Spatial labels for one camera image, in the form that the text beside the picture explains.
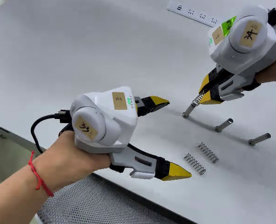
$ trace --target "paper label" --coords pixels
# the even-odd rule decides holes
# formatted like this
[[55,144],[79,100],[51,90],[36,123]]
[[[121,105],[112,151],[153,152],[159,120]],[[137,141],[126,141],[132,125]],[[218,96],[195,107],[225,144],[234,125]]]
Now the paper label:
[[112,92],[113,104],[115,110],[127,110],[127,103],[124,92]]
[[251,48],[256,41],[261,28],[261,23],[257,21],[249,21],[241,36],[240,45]]
[[218,43],[220,43],[222,40],[224,40],[224,35],[222,32],[221,27],[218,27],[212,34],[213,36],[213,40],[214,40],[214,44],[217,46]]
[[87,121],[83,119],[83,117],[79,116],[76,121],[76,128],[80,130],[83,134],[85,134],[91,140],[97,136],[98,132],[94,129]]

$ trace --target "green sticker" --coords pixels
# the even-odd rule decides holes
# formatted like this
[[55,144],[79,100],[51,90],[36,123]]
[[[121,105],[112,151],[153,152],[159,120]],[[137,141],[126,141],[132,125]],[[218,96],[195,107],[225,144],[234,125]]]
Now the green sticker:
[[222,30],[223,30],[224,36],[227,36],[229,34],[230,29],[232,28],[233,23],[235,22],[235,19],[236,19],[236,16],[222,23]]

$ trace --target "metal cylinder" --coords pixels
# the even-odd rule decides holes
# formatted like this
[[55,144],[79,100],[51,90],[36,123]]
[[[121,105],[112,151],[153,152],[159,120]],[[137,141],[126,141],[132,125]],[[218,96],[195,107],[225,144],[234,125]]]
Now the metal cylinder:
[[249,139],[248,143],[250,146],[254,146],[256,145],[257,143],[261,142],[261,141],[264,141],[266,139],[270,139],[271,135],[270,133],[265,133],[255,139]]
[[193,106],[192,104],[188,107],[188,109],[186,109],[185,112],[183,112],[183,118],[188,118],[190,113],[195,109],[195,106]]
[[224,121],[222,124],[216,126],[214,130],[217,133],[220,133],[225,127],[229,126],[232,123],[233,123],[233,120],[229,118],[228,120]]

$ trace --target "black strap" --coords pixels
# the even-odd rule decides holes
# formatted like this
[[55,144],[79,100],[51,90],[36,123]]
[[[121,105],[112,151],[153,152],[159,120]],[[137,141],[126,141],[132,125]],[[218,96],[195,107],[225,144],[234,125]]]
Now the black strap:
[[245,91],[251,91],[253,89],[256,89],[260,85],[261,85],[261,83],[258,83],[254,78],[253,82],[250,85],[246,85],[242,89],[245,90]]
[[119,172],[119,173],[123,173],[124,169],[125,169],[125,167],[116,166],[116,165],[113,165],[113,164],[110,164],[109,168],[116,171],[116,172]]
[[71,123],[67,124],[58,134],[60,136],[65,131],[74,131],[73,126]]

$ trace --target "red string bracelet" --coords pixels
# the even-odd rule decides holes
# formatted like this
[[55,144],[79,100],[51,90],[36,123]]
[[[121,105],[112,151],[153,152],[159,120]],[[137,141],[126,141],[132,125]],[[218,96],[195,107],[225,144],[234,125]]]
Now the red string bracelet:
[[48,196],[51,196],[53,197],[54,194],[52,193],[52,191],[46,186],[45,182],[43,181],[43,179],[38,175],[38,173],[36,172],[36,169],[34,167],[34,165],[32,164],[32,158],[34,156],[34,151],[31,152],[31,157],[30,157],[30,160],[28,162],[28,165],[30,165],[31,167],[31,171],[34,173],[34,175],[36,175],[37,177],[37,180],[38,180],[38,183],[37,183],[37,186],[36,186],[36,190],[40,189],[40,187],[42,186],[45,190],[45,192],[47,193]]

